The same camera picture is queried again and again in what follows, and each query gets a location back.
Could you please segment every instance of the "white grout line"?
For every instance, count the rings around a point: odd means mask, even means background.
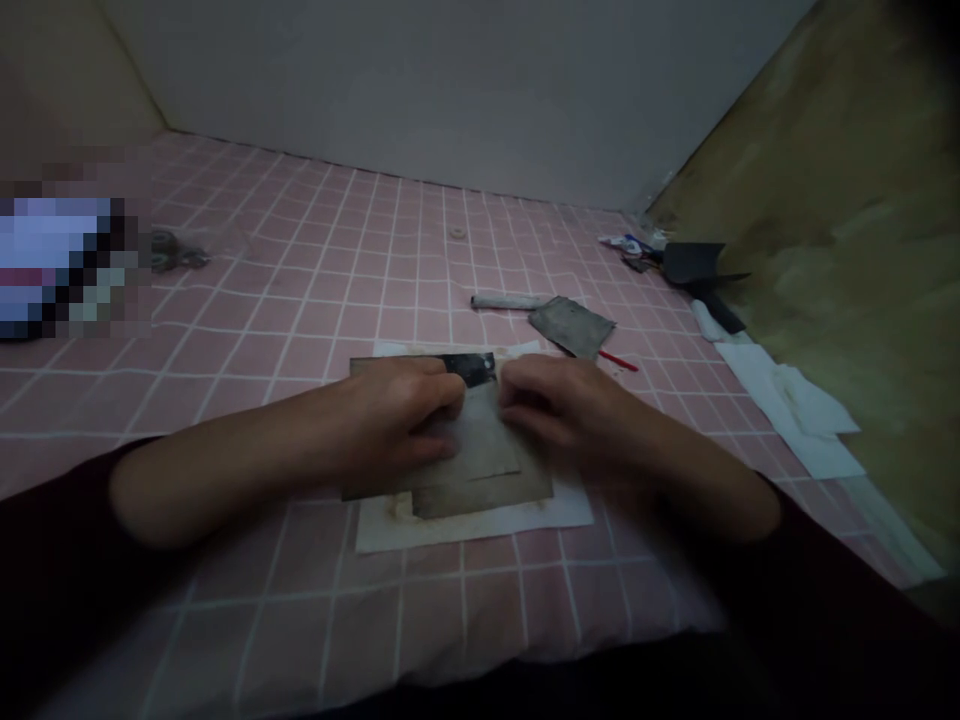
[[[351,177],[351,181],[352,181],[352,179],[353,179],[354,177],[356,177],[356,174],[357,174],[357,171],[354,170],[354,171],[353,171],[353,176]],[[363,235],[364,235],[364,233],[367,231],[367,223],[368,223],[369,220],[370,220],[370,209],[373,207],[373,199],[376,197],[376,193],[377,193],[377,183],[378,183],[379,180],[380,180],[380,174],[377,173],[374,177],[375,177],[376,179],[375,179],[374,182],[373,182],[373,193],[370,195],[370,202],[367,204],[367,212],[366,212],[366,215],[364,216],[364,220],[363,220],[363,229],[360,231],[360,241],[361,241],[361,242],[363,242]],[[350,290],[353,288],[354,273],[355,273],[356,270],[357,270],[357,263],[358,263],[359,261],[360,261],[360,250],[357,249],[357,251],[353,254],[353,265],[352,265],[351,268],[350,268],[350,280],[347,282],[347,294],[346,294],[346,296],[344,297],[343,302],[340,304],[340,315],[337,317],[337,329],[334,331],[334,338],[335,338],[335,339],[334,339],[334,341],[333,341],[333,344],[330,346],[330,354],[327,356],[327,365],[326,365],[326,367],[325,367],[324,370],[323,370],[323,376],[324,376],[325,378],[326,378],[326,377],[330,377],[330,368],[333,366],[333,357],[334,357],[334,355],[336,355],[336,353],[337,353],[337,343],[339,343],[340,340],[343,339],[343,338],[340,337],[340,328],[343,326],[343,311],[344,311],[344,310],[346,309],[346,307],[347,307],[347,298],[350,297]]]
[[[284,538],[287,536],[287,527],[290,525],[290,515],[293,512],[293,503],[288,502],[287,508],[283,513],[283,522],[280,524],[280,533],[277,535],[277,544],[273,548],[273,557],[270,559],[270,569],[267,571],[267,578],[263,583],[263,592],[260,593],[260,600],[257,602],[257,610],[253,616],[253,624],[247,633],[247,641],[243,645],[243,652],[240,655],[240,665],[237,667],[237,679],[233,687],[233,714],[240,713],[240,693],[243,689],[243,680],[247,672],[247,662],[250,660],[250,651],[253,649],[253,640],[260,629],[260,618],[263,617],[263,606],[266,603],[267,596],[270,594],[270,584],[273,582],[273,576],[277,572],[277,562],[280,560],[280,550],[283,547]]]
[[[317,683],[317,709],[323,708],[323,695],[327,685],[327,668],[330,665],[330,646],[333,644],[333,618],[337,613],[337,594],[340,590],[340,571],[343,557],[347,553],[347,539],[350,537],[350,523],[353,520],[355,503],[347,503],[347,522],[343,527],[343,539],[340,541],[340,554],[337,555],[337,567],[333,572],[333,589],[330,592],[330,615],[327,617],[326,636],[323,639],[323,661],[320,664],[320,678]]]

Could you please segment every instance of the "white paper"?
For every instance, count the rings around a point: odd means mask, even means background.
[[[843,404],[807,380],[797,368],[777,365],[773,370],[773,384],[807,435],[829,438],[860,432],[860,426]]]
[[[501,361],[525,353],[537,352],[537,341],[494,348]],[[404,345],[377,342],[373,347],[376,357],[396,355],[437,354],[460,352],[490,352],[490,348],[452,345]],[[413,500],[409,492],[368,498],[360,502],[357,525],[356,552],[381,552],[434,545],[437,543],[476,540],[497,535],[509,535],[539,528],[579,527],[593,524],[590,501],[579,474],[570,468],[553,473],[553,497],[535,502],[494,508],[448,518],[423,520],[413,515]]]
[[[793,450],[797,459],[817,480],[865,475],[863,466],[836,435],[829,438],[807,435],[780,396],[773,381],[777,364],[767,351],[756,344],[714,345],[750,397],[770,419],[774,429]]]

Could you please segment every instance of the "fingers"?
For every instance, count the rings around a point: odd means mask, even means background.
[[[500,371],[500,407],[513,405],[522,392],[537,393],[555,404],[555,396],[562,386],[557,375],[564,360],[548,355],[524,355],[505,363]]]
[[[576,436],[573,430],[556,415],[526,405],[513,405],[503,408],[500,417],[504,422],[524,428],[551,445],[563,448],[572,448],[575,445]]]
[[[450,440],[411,435],[394,449],[389,462],[391,468],[403,472],[456,454],[457,448]]]

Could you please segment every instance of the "red pen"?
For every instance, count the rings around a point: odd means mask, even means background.
[[[621,360],[616,355],[611,355],[605,350],[600,351],[600,357],[605,357],[610,362],[615,363],[620,367],[625,367],[627,370],[633,370],[633,372],[640,372],[640,368],[638,368],[636,365],[632,363],[628,363],[626,360]]]

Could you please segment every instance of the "pink tile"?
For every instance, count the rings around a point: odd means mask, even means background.
[[[417,305],[432,310],[450,309],[450,288],[446,282],[428,282],[421,280],[418,283]]]
[[[104,376],[80,407],[67,418],[64,429],[122,433],[153,387],[153,375],[117,373]]]
[[[673,344],[673,340],[670,338],[670,333],[650,331],[646,333],[646,339],[653,349],[655,357],[661,360],[680,358],[677,346]]]
[[[383,287],[383,278],[354,277],[350,282],[347,300],[362,305],[380,305]]]
[[[277,380],[267,402],[278,402],[321,386],[319,380]]]
[[[200,563],[193,599],[259,597],[282,525],[283,511],[274,510],[217,535]]]
[[[359,700],[393,684],[399,590],[339,595],[327,660],[323,705]],[[377,652],[369,652],[376,647]]]
[[[319,272],[310,287],[311,300],[343,302],[347,297],[350,276],[339,273]]]
[[[294,242],[306,245],[324,246],[330,238],[330,225],[325,223],[305,222],[297,231]]]
[[[170,372],[195,375],[219,373],[239,340],[239,333],[191,330],[174,357]]]
[[[293,321],[299,312],[299,300],[265,297],[260,301],[260,307],[254,313],[250,330],[254,332],[290,332],[293,328]]]
[[[0,432],[49,432],[94,386],[96,375],[44,375],[0,415]]]
[[[677,611],[670,580],[655,562],[620,566],[633,635],[631,642],[660,640],[677,631]]]
[[[400,681],[459,677],[463,648],[459,580],[430,580],[403,587]]]
[[[763,473],[771,480],[778,480],[783,477],[783,471],[777,464],[776,459],[770,454],[758,435],[738,435],[735,439],[737,445],[743,451],[743,457],[747,465]]]
[[[354,338],[374,338],[377,335],[379,307],[344,305],[339,335]]]
[[[594,649],[627,642],[627,608],[617,569],[587,566],[571,567],[569,572],[580,618],[581,647]]]
[[[341,591],[358,590],[372,585],[383,585],[400,579],[400,560],[402,551],[362,553],[354,552],[357,544],[357,522],[359,513],[350,520],[349,536],[340,566]]]
[[[280,365],[281,377],[322,379],[332,347],[333,341],[326,338],[291,338]]]
[[[436,310],[418,310],[417,340],[420,342],[449,343],[449,314]]]
[[[456,311],[452,313],[453,341],[464,344],[486,343],[484,338],[483,320],[473,310]]]
[[[330,368],[327,377],[342,380],[350,376],[350,358],[370,357],[373,355],[372,340],[344,340],[339,338],[333,346]]]
[[[207,717],[231,714],[231,694],[255,605],[186,613],[176,644],[156,687],[152,715],[172,717],[203,708]]]
[[[710,402],[713,403],[717,414],[730,432],[743,433],[750,432],[753,429],[729,395],[711,395]]]
[[[702,433],[727,432],[726,426],[706,395],[683,395],[683,403],[693,418],[697,430]]]
[[[272,297],[286,297],[299,300],[307,294],[313,282],[313,273],[310,270],[281,267],[270,283],[267,294]]]
[[[656,391],[673,392],[673,383],[659,360],[644,359],[639,364],[640,369],[650,378],[650,387]]]
[[[764,435],[763,444],[790,478],[809,477],[810,473],[779,435]]]
[[[667,377],[670,378],[670,382],[673,383],[673,387],[677,392],[700,392],[700,385],[693,377],[693,373],[690,372],[690,368],[688,367],[687,363],[681,360],[663,360],[661,365],[663,366],[664,372],[667,373]]]
[[[0,368],[33,370],[45,367],[71,340],[44,338],[28,343],[0,344]]]
[[[315,704],[329,616],[328,598],[264,605],[243,675],[243,714]]]
[[[566,660],[576,654],[577,626],[561,566],[523,574],[529,649],[524,658],[538,662]]]
[[[223,281],[224,290],[246,292],[260,295],[270,283],[274,268],[267,265],[254,265],[248,262],[238,262]]]
[[[486,330],[487,342],[491,345],[507,347],[517,342],[510,318],[505,313],[484,313],[481,316],[483,327]]]
[[[245,335],[224,372],[228,375],[271,377],[287,338],[282,335]]]
[[[749,396],[737,395],[733,398],[733,402],[740,408],[740,412],[755,432],[773,432],[773,425]]]
[[[383,304],[394,307],[416,307],[417,284],[410,280],[387,280]]]
[[[200,419],[210,420],[215,417],[260,407],[264,402],[269,386],[270,381],[266,379],[220,378]]]
[[[209,288],[182,288],[173,291],[163,307],[153,316],[154,322],[192,323],[206,305],[213,291]]]
[[[593,525],[560,530],[563,550],[567,560],[610,560],[613,548],[610,546],[610,534],[603,522],[603,504],[598,490],[587,489],[590,509],[593,511]]]
[[[421,257],[419,266],[420,280],[447,279],[447,261],[441,257]]]
[[[441,575],[459,571],[460,543],[458,542],[407,550],[407,577]]]
[[[275,217],[286,218],[299,223],[307,214],[308,207],[309,205],[307,205],[307,203],[303,200],[283,197],[277,200],[276,204],[273,206],[273,210],[271,210],[270,213]]]
[[[724,390],[729,393],[746,393],[746,390],[743,389],[743,385],[740,384],[740,381],[737,380],[737,376],[733,374],[733,371],[727,366],[726,363],[710,363],[710,369],[713,370],[713,374],[717,376],[717,379],[720,381],[720,384],[723,386]]]
[[[340,211],[340,216],[337,218],[337,225],[340,227],[352,227],[362,230],[366,219],[367,214],[365,212],[344,209]]]
[[[301,335],[335,335],[342,309],[338,303],[306,303],[297,323],[297,332]]]
[[[134,340],[117,359],[114,369],[162,370],[187,332],[186,328],[176,325],[151,328],[150,337]]]
[[[463,544],[464,570],[488,570],[490,568],[513,568],[517,556],[513,549],[513,536],[471,540]]]
[[[351,273],[357,257],[356,250],[328,247],[320,261],[320,269],[327,272]]]
[[[392,255],[387,266],[387,277],[394,280],[416,280],[417,259]]]
[[[361,250],[357,255],[357,265],[354,271],[357,275],[372,275],[383,278],[387,274],[387,255]]]
[[[517,572],[468,577],[466,669],[488,670],[524,649]]]
[[[51,367],[93,372],[106,370],[129,342],[128,338],[81,338],[72,343]]]
[[[560,536],[556,530],[529,530],[517,533],[517,549],[524,565],[560,562]]]
[[[333,587],[348,507],[340,503],[293,505],[270,584],[272,594]]]
[[[380,340],[412,342],[415,339],[414,323],[416,317],[416,310],[383,308],[377,338]]]
[[[271,215],[260,225],[259,234],[271,240],[289,241],[293,240],[293,236],[297,232],[298,227],[299,222],[296,220],[288,220]]]
[[[301,268],[304,270],[315,270],[320,264],[320,256],[324,248],[319,245],[304,245],[294,243],[287,250],[283,258],[285,267]]]
[[[172,433],[193,425],[213,378],[161,378],[133,432]]]
[[[337,219],[338,208],[333,205],[315,204],[307,212],[307,220],[312,223],[332,225]]]
[[[257,302],[257,298],[249,295],[218,292],[197,324],[216,330],[243,330],[252,317]]]
[[[365,252],[374,252],[374,253],[381,253],[381,254],[396,252],[395,250],[391,251],[390,246],[391,246],[390,235],[387,235],[385,233],[372,232],[370,230],[367,230],[363,233],[363,240],[360,243],[360,247]],[[356,244],[353,244],[350,246],[345,245],[344,247],[356,247]]]
[[[690,417],[690,413],[687,412],[687,406],[684,405],[683,400],[680,399],[679,395],[662,392],[658,392],[656,395],[657,404],[660,405],[660,409],[665,414],[669,415],[674,420],[682,422],[684,425],[689,425],[690,427],[696,429],[693,418]]]

